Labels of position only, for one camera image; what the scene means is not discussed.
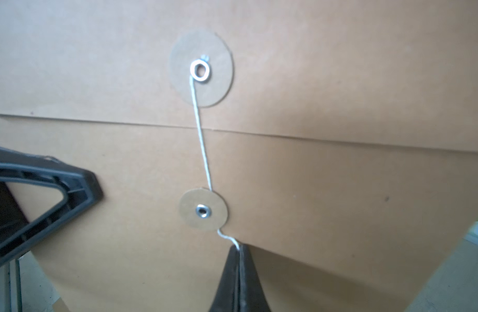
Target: envelope flap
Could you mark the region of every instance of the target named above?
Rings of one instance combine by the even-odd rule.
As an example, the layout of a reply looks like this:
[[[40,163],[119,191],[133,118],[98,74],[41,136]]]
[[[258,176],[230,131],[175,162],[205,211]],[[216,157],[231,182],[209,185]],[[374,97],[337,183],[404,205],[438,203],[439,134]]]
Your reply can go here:
[[[0,2],[0,114],[195,127],[171,48],[234,59],[203,127],[478,151],[478,0]]]

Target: metal grommet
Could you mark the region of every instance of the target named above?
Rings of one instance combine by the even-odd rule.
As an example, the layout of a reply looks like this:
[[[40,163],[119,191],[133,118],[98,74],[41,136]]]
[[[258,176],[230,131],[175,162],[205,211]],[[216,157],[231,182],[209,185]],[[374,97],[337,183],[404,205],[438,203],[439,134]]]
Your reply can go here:
[[[197,69],[199,66],[203,66],[205,68],[205,73],[202,77],[197,75]],[[209,65],[202,59],[197,59],[190,64],[190,74],[194,80],[199,82],[205,82],[209,78],[209,73],[211,72]]]
[[[195,213],[199,217],[205,219],[205,218],[209,218],[211,216],[211,209],[206,205],[198,205],[195,208]]]

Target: gray floor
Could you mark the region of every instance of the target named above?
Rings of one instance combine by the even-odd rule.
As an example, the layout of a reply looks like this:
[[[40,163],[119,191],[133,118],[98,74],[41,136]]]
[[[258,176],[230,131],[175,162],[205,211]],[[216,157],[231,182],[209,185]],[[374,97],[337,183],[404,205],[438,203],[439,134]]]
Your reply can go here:
[[[407,312],[478,312],[478,246],[462,240]]]
[[[21,258],[23,312],[52,312],[59,298],[31,253]],[[478,246],[462,240],[406,312],[478,312]]]

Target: white string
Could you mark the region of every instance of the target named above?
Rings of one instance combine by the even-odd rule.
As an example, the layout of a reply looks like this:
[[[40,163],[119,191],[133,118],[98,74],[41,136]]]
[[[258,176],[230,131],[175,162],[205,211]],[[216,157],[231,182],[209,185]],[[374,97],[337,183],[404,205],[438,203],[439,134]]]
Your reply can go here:
[[[195,98],[194,78],[192,76],[189,77],[190,92],[192,93],[192,103],[194,104],[195,122],[197,124],[197,133],[199,134],[199,141],[201,143],[202,159],[205,162],[206,178],[208,179],[209,190],[213,191],[213,188],[211,186],[211,175],[209,173],[209,166],[206,157],[205,140],[202,137],[201,119],[199,118],[199,107],[197,106],[197,99]]]
[[[220,237],[223,237],[226,240],[231,240],[234,243],[236,249],[239,250],[239,242],[235,238],[233,238],[232,236],[227,236],[227,235],[223,234],[221,232],[221,229],[218,229],[217,233],[218,233],[218,235],[220,235]]]
[[[195,123],[197,124],[197,133],[199,134],[199,142],[201,144],[202,159],[205,162],[206,178],[208,180],[209,190],[213,191],[213,187],[211,186],[211,174],[209,173],[209,166],[206,156],[205,140],[202,136],[201,119],[199,118],[199,107],[197,106],[197,99],[195,96],[194,78],[192,76],[189,77],[190,92],[192,94],[192,104],[194,105]],[[239,242],[235,238],[223,234],[220,229],[217,230],[217,233],[220,237],[226,240],[231,240],[234,243],[236,249],[239,250]]]

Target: cardboard disc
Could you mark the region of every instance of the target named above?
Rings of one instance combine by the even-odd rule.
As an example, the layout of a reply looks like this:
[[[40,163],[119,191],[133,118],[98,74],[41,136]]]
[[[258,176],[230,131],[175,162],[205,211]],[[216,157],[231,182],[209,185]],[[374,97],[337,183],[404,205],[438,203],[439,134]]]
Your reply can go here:
[[[209,208],[210,212],[206,218],[198,213],[198,205]],[[205,231],[221,228],[228,218],[227,205],[223,198],[206,189],[187,191],[180,199],[179,212],[186,224]]]
[[[197,105],[207,107],[220,102],[230,89],[233,79],[232,54],[225,43],[214,33],[195,30],[184,35],[174,45],[169,56],[169,78],[174,88],[192,104],[189,76],[190,64],[207,55],[211,75],[206,82],[194,82]]]

